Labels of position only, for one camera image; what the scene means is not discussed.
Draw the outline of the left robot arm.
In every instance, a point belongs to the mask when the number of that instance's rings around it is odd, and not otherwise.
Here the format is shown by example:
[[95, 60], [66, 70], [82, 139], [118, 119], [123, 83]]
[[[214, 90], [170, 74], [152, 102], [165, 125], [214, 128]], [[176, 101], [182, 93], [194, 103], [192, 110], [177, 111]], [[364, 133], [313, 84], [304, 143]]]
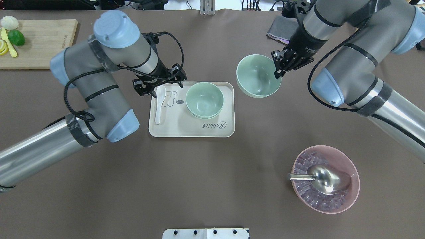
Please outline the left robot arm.
[[140, 96], [157, 97], [156, 88], [167, 83], [182, 87], [183, 64], [167, 68], [156, 50], [158, 37], [168, 34], [142, 33], [126, 13], [109, 10], [86, 40], [54, 56], [50, 70], [64, 86], [69, 113], [1, 151], [1, 192], [103, 138], [118, 142], [137, 131], [140, 123], [112, 74], [133, 72], [132, 86]]

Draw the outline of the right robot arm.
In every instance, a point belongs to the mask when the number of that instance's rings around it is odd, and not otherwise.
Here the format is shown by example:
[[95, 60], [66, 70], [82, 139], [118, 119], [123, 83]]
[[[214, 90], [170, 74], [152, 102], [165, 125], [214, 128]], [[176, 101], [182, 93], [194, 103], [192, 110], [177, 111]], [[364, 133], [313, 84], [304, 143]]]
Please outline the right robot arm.
[[389, 54], [403, 54], [424, 39], [424, 13], [405, 0], [289, 0], [281, 14], [298, 28], [271, 53], [275, 78], [308, 65], [336, 30], [357, 30], [325, 55], [333, 59], [307, 81], [310, 94], [336, 110], [368, 118], [424, 161], [424, 112], [373, 70]]

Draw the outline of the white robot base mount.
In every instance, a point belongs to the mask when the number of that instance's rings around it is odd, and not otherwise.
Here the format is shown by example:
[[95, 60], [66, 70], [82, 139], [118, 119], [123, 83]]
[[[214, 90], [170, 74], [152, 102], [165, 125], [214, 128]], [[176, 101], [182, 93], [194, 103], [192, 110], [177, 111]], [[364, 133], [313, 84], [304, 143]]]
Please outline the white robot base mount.
[[249, 239], [249, 229], [245, 228], [185, 228], [167, 229], [163, 239]]

